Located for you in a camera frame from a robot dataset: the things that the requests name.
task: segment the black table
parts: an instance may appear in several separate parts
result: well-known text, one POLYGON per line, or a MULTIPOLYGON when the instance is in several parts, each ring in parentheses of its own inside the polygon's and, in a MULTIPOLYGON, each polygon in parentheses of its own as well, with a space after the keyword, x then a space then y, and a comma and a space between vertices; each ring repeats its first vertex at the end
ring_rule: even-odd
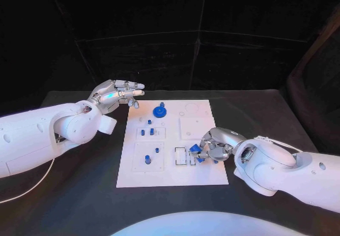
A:
MULTIPOLYGON (((89 92, 52 91, 42 106, 78 102, 89 92)), ((218 127, 317 151, 277 90, 151 91, 140 100, 209 99, 218 127)), ((180 211, 223 211, 268 220, 308 235, 339 235, 340 214, 301 203, 278 192, 258 194, 233 176, 233 158, 225 161, 229 185, 115 188, 128 106, 108 114, 118 123, 111 136, 98 132, 89 143, 55 160, 36 189, 0 205, 1 235, 110 235, 133 223, 180 211)), ((27 190, 49 162, 0 179, 0 199, 27 190)))

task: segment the white peg board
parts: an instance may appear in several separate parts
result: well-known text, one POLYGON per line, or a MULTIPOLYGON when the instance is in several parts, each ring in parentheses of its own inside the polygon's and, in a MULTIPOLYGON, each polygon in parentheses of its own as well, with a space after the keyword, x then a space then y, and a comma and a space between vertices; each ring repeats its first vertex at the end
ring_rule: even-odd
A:
POLYGON ((189 149, 200 143, 202 136, 215 127, 209 100, 154 100, 138 103, 140 108, 130 108, 128 111, 117 187, 228 184, 223 162, 216 164, 207 159, 193 163, 189 154, 189 149), (164 102, 167 115, 156 118, 153 110, 160 102, 164 102))

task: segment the dark background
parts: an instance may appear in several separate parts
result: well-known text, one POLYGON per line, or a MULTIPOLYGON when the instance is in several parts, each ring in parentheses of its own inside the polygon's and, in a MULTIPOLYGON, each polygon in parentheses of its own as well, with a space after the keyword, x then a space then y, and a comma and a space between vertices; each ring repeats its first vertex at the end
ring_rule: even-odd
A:
POLYGON ((107 79, 147 90, 278 89, 336 0, 1 1, 0 116, 107 79))

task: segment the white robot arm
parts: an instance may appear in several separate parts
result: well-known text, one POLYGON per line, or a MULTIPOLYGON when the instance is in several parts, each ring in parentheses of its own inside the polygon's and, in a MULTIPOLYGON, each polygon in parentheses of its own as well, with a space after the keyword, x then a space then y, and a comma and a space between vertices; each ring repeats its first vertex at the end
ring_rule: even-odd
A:
POLYGON ((202 138, 200 149, 192 155, 205 160, 223 161, 235 155, 233 174, 262 195, 278 190, 304 203, 340 213, 340 157, 311 152, 291 154, 282 146, 292 146, 258 136, 246 138, 229 129, 212 128, 202 138))
POLYGON ((138 108, 134 96, 144 94, 141 89, 143 84, 108 80, 97 86, 86 101, 1 117, 0 177, 25 172, 56 158, 86 143, 97 131, 111 134, 117 121, 105 114, 122 103, 138 108))

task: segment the white cable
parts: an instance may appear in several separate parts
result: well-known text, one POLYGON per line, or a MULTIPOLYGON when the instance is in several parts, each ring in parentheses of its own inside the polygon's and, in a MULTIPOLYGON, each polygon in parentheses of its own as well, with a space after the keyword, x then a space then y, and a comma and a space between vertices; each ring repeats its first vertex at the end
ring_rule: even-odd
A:
POLYGON ((303 150, 297 149, 297 148, 295 148, 294 146, 291 146, 290 144, 285 144, 285 143, 282 143, 281 141, 277 141, 277 140, 274 140, 274 139, 271 139, 271 138, 268 138, 268 137, 256 136, 254 139, 264 140, 264 141, 271 141, 271 142, 280 144, 281 146, 288 147, 288 148, 291 148, 291 149, 295 149, 298 152, 303 152, 303 150))
POLYGON ((43 179, 45 179, 45 177, 46 177, 46 175, 48 175, 48 173, 49 173, 50 167, 52 167, 52 165, 53 165, 53 162, 55 162, 55 159, 52 160, 52 163, 50 163, 50 166, 49 166, 49 169, 48 169, 48 171, 46 171, 45 176, 42 177, 42 179, 40 179, 40 181, 37 182, 37 184, 32 187, 32 189, 30 189, 29 191, 26 191, 22 195, 16 196, 14 198, 10 198, 10 199, 7 199, 7 200, 4 200, 4 201, 0 201, 0 204, 1 204, 1 203, 6 203, 6 202, 9 202, 9 201, 12 201, 12 200, 14 200, 14 199, 17 199, 17 198, 20 198, 26 193, 29 193, 29 192, 33 190, 33 188, 35 188, 35 187, 40 184, 40 182, 43 181, 43 179))

